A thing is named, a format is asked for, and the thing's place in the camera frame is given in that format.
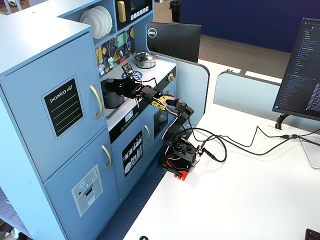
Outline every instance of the cabinet door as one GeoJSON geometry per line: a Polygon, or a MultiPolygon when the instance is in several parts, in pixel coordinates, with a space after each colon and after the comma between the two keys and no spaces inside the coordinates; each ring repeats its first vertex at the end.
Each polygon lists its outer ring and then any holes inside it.
{"type": "MultiPolygon", "coordinates": [[[[163,90],[164,94],[175,95],[175,83],[172,82],[163,90]]],[[[145,122],[145,125],[150,129],[152,138],[150,143],[146,146],[145,152],[150,158],[153,158],[160,147],[164,144],[163,135],[165,131],[173,123],[175,116],[152,106],[148,113],[151,115],[145,122]]]]}
{"type": "Polygon", "coordinates": [[[104,131],[45,185],[68,240],[91,240],[119,204],[114,164],[104,131]]]}
{"type": "Polygon", "coordinates": [[[87,33],[1,80],[43,181],[105,126],[96,67],[87,33]]]}
{"type": "Polygon", "coordinates": [[[153,118],[153,106],[148,106],[130,126],[112,143],[119,198],[128,193],[151,162],[145,154],[152,135],[145,128],[153,118]]]}

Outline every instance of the white plate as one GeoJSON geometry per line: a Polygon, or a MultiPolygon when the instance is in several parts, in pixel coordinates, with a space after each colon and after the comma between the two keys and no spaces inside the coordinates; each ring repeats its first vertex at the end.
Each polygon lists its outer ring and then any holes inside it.
{"type": "Polygon", "coordinates": [[[124,168],[124,173],[127,174],[132,167],[132,162],[128,162],[128,164],[124,168]]]}
{"type": "Polygon", "coordinates": [[[108,21],[106,15],[98,8],[90,8],[90,11],[96,12],[96,14],[99,15],[99,18],[102,22],[102,37],[104,37],[107,34],[108,30],[108,21]]]}
{"type": "Polygon", "coordinates": [[[103,6],[95,6],[94,8],[99,9],[106,17],[106,20],[108,22],[108,28],[106,31],[106,34],[109,34],[112,29],[112,17],[110,15],[110,12],[103,6]]]}
{"type": "Polygon", "coordinates": [[[94,39],[100,39],[103,33],[103,24],[99,15],[92,10],[85,11],[80,17],[80,22],[92,26],[92,33],[94,39]]]}

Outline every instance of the oven door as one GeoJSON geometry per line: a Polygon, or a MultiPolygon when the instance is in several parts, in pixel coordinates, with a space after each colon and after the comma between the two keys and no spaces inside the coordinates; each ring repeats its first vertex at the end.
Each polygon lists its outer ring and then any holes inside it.
{"type": "Polygon", "coordinates": [[[118,31],[152,10],[152,0],[115,0],[118,31]]]}

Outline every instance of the colorful tile backsplash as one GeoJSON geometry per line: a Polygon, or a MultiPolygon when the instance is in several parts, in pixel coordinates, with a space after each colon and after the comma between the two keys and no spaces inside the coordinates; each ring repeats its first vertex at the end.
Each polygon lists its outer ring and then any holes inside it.
{"type": "Polygon", "coordinates": [[[118,35],[118,43],[117,38],[113,37],[111,40],[99,46],[95,49],[96,61],[97,64],[104,64],[104,72],[105,74],[110,72],[112,69],[116,68],[119,64],[121,64],[124,60],[129,58],[135,52],[135,34],[134,27],[130,27],[127,31],[122,32],[118,35]],[[125,47],[126,43],[130,46],[130,52],[125,47]],[[122,58],[119,57],[117,45],[119,45],[119,49],[124,53],[122,58]],[[113,68],[109,67],[108,58],[112,56],[114,65],[113,68]]]}

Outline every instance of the oven window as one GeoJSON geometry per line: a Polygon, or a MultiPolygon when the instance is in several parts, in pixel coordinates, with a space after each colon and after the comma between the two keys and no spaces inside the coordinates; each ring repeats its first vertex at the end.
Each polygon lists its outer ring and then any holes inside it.
{"type": "Polygon", "coordinates": [[[130,0],[131,1],[131,12],[135,12],[142,7],[147,6],[147,0],[130,0]]]}
{"type": "Polygon", "coordinates": [[[168,124],[168,113],[162,110],[159,110],[153,115],[154,122],[154,139],[157,138],[159,133],[165,126],[168,124]]]}

